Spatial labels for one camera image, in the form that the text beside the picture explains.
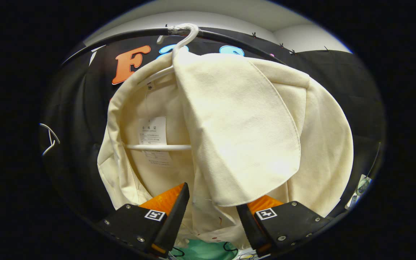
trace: hanger hook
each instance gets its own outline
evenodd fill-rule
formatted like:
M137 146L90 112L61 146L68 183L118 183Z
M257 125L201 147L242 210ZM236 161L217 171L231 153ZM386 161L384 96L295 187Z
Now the hanger hook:
M197 37L198 32L200 31L198 26L193 24L193 23L181 23L180 25L169 27L169 30L174 30L174 31L177 31L177 30L180 30L180 29L188 29L188 30L190 30L190 33L188 34L188 36L186 38L184 38L182 41L180 41L178 44L176 44L174 46L173 51L172 51L172 53L173 53L172 56L173 57L175 57L175 55L179 52L179 50L183 46L186 46L188 43L193 41ZM162 44L163 40L168 36L169 35L160 35L160 37L158 37L157 44Z

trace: small hanger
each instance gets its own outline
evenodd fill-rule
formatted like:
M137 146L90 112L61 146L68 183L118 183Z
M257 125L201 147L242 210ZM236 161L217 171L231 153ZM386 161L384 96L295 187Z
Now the small hanger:
M54 145L56 144L56 140L57 143L60 144L61 141L59 140L59 138L57 137L56 133L54 133L54 131L48 127L47 125L45 125L44 123L40 123L39 125L41 125L42 127L46 128L49 131L49 142L51 143L51 146L49 146L44 152L43 152L43 156L49 151L51 150L51 148L54 147ZM53 141L51 138L51 133L54 135L55 140Z
M180 51L180 49L183 46L186 46L191 41L193 41L193 39L195 39L197 37L198 32L200 31L198 26L194 25L192 23L182 23L180 25L170 27L170 30L172 30L174 34L184 33L184 32L180 32L179 31L180 29L188 29L190 31L190 33L188 34L188 36L186 38L184 38L182 41L180 41L179 43L177 43L174 46L173 51L172 51L172 59L173 60L176 57L176 54L178 54L178 52ZM166 37L168 37L168 36L162 35L162 36L158 37L157 44L162 44L163 40ZM173 72L174 72L174 66L171 65L166 69L162 69L161 71L159 71L155 74L152 74L147 79L144 79L139 84L137 84L137 86L138 86L138 88L144 87L149 82L152 82L156 79L159 79L159 78L161 78L163 76L166 76L168 74L171 74ZM182 145L146 145L146 144L129 145L129 144L124 144L124 146L126 148L129 148L129 149L132 149L132 150L182 151L182 150L191 150L192 149L192 146L186 145L186 144L182 144Z

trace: green fabric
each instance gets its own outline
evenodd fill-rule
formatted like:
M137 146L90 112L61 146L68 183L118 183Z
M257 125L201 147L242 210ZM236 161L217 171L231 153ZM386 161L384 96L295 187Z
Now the green fabric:
M184 252L184 256L177 256L180 260L232 260L237 255L236 251L226 251L223 248L225 242L206 243L202 240L189 240L188 248L178 248ZM234 250L231 243L226 244L227 250ZM171 251L173 255L182 255L178 250Z

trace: white plastic hanger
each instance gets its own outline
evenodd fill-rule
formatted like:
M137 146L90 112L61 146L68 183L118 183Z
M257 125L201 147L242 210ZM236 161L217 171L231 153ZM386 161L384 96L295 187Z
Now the white plastic hanger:
M190 33L186 38L184 38L182 41L180 41L178 44L176 44L172 51L172 59L176 57L176 54L178 54L179 50L186 46L188 43L193 41L198 35L198 32L200 29L197 25L194 25L192 23L182 23L180 25L176 25L172 27L173 29L179 30L179 29L188 29L190 30ZM158 37L157 44L162 44L163 40L168 36L160 36ZM161 71L149 76L147 79L144 79L139 84L137 84L138 87L145 87L146 84L149 82L152 82L156 79L159 79L163 76L169 75L174 72L174 66L171 65L166 69L162 69ZM183 150L191 150L192 147L190 145L182 144L182 145L146 145L146 144L138 144L138 145L124 145L126 148L132 149L132 150L157 150L157 151L183 151Z

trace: cable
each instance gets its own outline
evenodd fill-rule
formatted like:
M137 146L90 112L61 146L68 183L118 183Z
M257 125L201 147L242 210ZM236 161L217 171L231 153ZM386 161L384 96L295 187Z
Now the cable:
M174 256L174 257L180 257L180 256L184 256L185 254L184 254L184 252L182 251L182 250L179 250L179 249L177 249L177 248L175 248L175 247L173 247L174 249L176 249L176 250L178 250L179 252L181 252L182 253L182 255L173 255L172 253L172 255Z
M229 252L231 252L231 251L237 251L238 252L238 249L237 248L234 249L234 250L228 250L228 249L226 249L226 245L227 244L228 244L228 242L224 243L224 245L222 246L222 248L224 248L224 250L229 251Z
M368 170L367 176L365 176L365 178L368 178L368 175L370 174L370 172L373 169L373 166L375 165L375 162L377 161L378 158L378 153L380 152L380 146L381 146L381 142L378 142L378 149L377 149L377 154L375 155L375 159L373 160L372 166L370 167L370 170Z
M61 143L61 141L59 140L59 138L57 137L57 135L56 135L56 133L54 133L54 131L50 128L50 127L48 127L47 125L45 125L44 123L40 123L39 125L41 125L42 127L44 127L44 128L46 128L48 131L49 131L49 142L51 143L51 146L49 146L44 152L43 152L43 156L49 151L49 150L51 150L51 148L53 148L54 147L54 145L56 144L56 140L57 140L57 143L58 144L60 144ZM54 135L54 138L56 138L54 141L52 140L52 137L51 137L51 133Z

